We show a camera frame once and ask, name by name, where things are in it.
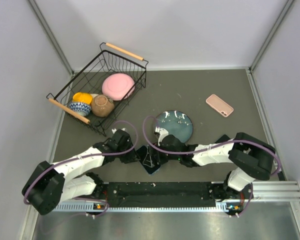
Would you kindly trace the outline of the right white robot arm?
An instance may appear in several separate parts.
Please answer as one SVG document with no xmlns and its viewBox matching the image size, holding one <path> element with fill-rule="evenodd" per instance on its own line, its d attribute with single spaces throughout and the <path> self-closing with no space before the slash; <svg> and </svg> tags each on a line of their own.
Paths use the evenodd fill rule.
<svg viewBox="0 0 300 240">
<path fill-rule="evenodd" d="M 268 181 L 274 162 L 280 162 L 271 145 L 244 132 L 209 145 L 185 144 L 172 134 L 160 133 L 157 143 L 140 147 L 138 154 L 149 173 L 170 160 L 188 168 L 234 164 L 236 169 L 227 174 L 222 186 L 212 190 L 217 200 L 235 198 L 255 180 Z"/>
</svg>

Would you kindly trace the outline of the blue phone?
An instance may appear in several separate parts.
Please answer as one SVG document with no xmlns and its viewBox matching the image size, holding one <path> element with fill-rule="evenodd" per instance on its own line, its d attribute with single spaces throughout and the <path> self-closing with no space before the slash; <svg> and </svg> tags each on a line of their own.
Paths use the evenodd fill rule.
<svg viewBox="0 0 300 240">
<path fill-rule="evenodd" d="M 143 145 L 136 151 L 136 153 L 139 156 L 140 164 L 149 175 L 153 175 L 160 169 L 160 155 L 153 147 Z"/>
</svg>

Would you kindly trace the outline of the pink phone case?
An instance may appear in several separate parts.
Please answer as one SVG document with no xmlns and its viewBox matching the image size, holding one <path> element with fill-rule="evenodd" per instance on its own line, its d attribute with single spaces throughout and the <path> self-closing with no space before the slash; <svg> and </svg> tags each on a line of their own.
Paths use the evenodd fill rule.
<svg viewBox="0 0 300 240">
<path fill-rule="evenodd" d="M 234 112 L 234 108 L 232 106 L 215 94 L 210 95 L 205 102 L 224 118 L 227 118 Z"/>
</svg>

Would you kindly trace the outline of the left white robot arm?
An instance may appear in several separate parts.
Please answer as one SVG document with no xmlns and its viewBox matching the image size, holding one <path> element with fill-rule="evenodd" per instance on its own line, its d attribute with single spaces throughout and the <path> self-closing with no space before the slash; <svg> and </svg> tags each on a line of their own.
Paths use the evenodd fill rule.
<svg viewBox="0 0 300 240">
<path fill-rule="evenodd" d="M 66 160 L 37 165 L 21 193 L 26 203 L 40 215 L 52 212 L 58 204 L 85 196 L 97 200 L 104 194 L 101 178 L 91 170 L 119 159 L 124 164 L 139 160 L 131 136 L 123 129 Z"/>
</svg>

